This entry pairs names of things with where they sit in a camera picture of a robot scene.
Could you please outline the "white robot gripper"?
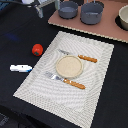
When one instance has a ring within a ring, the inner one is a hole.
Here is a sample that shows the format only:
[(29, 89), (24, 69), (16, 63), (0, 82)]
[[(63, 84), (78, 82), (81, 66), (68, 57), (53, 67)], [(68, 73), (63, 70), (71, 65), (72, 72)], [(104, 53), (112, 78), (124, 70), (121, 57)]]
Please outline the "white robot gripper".
[(34, 0), (22, 0), (22, 3), (24, 3), (24, 4), (31, 4), (33, 2), (34, 2)]

